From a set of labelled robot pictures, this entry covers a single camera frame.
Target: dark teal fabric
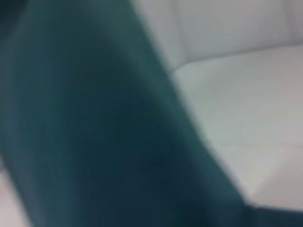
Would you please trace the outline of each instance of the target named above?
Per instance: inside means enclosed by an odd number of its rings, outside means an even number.
[[[1,141],[35,227],[252,223],[128,1],[15,9],[0,53]]]

